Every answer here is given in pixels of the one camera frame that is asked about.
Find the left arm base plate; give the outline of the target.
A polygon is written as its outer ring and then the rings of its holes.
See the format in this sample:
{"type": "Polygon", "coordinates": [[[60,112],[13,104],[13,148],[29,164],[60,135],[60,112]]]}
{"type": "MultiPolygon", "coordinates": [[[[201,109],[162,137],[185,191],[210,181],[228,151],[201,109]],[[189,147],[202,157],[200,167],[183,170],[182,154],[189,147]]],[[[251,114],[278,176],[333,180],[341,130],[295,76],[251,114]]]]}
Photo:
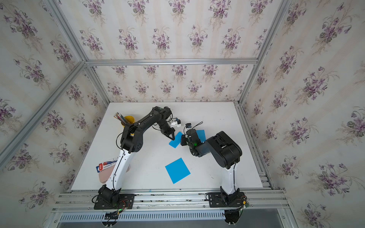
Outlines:
{"type": "Polygon", "coordinates": [[[132,209],[135,196],[135,194],[119,194],[110,198],[98,195],[94,210],[132,209]]]}

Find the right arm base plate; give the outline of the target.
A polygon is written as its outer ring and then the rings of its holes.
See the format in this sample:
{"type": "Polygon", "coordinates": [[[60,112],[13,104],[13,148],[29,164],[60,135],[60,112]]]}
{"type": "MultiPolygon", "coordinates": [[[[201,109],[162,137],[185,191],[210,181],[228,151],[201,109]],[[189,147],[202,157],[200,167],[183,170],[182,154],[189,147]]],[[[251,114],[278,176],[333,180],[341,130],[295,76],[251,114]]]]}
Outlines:
{"type": "Polygon", "coordinates": [[[206,200],[210,208],[239,208],[247,202],[247,196],[243,192],[235,192],[227,195],[224,192],[209,192],[206,200]]]}

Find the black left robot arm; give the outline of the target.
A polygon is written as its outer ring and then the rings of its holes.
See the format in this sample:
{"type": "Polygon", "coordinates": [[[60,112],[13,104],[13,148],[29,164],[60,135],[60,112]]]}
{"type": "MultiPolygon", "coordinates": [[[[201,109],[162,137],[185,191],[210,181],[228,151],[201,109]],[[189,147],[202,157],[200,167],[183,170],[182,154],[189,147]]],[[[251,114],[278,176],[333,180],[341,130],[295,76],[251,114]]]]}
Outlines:
{"type": "Polygon", "coordinates": [[[172,115],[169,107],[155,106],[152,111],[136,123],[125,125],[120,140],[120,155],[114,166],[111,176],[99,189],[99,194],[117,194],[122,188],[124,174],[127,171],[134,155],[143,146],[143,135],[147,129],[157,124],[160,132],[167,138],[175,139],[175,129],[168,124],[168,118],[172,115]]]}

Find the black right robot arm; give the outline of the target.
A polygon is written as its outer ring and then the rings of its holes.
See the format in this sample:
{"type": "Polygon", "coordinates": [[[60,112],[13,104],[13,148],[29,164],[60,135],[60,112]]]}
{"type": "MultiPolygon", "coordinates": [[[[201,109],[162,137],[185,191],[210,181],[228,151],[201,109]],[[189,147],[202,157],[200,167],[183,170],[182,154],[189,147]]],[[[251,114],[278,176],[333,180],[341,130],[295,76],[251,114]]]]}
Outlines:
{"type": "Polygon", "coordinates": [[[223,172],[221,195],[223,197],[237,196],[239,188],[236,185],[237,163],[242,156],[242,150],[224,131],[201,141],[195,129],[190,129],[181,136],[181,146],[189,147],[190,153],[195,157],[211,154],[223,172]]]}

